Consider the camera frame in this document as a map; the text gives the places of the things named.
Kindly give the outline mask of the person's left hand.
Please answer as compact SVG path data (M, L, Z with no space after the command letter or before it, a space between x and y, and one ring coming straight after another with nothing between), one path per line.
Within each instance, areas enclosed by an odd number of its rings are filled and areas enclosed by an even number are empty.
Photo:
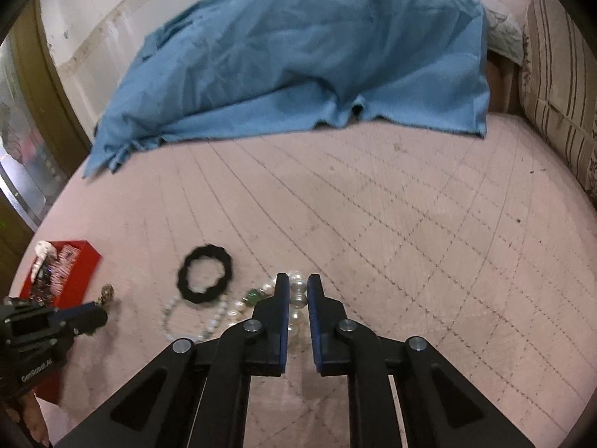
M18 412L22 415L31 438L40 446L49 447L51 445L49 430L35 393L29 391L23 394L18 400L18 405Z

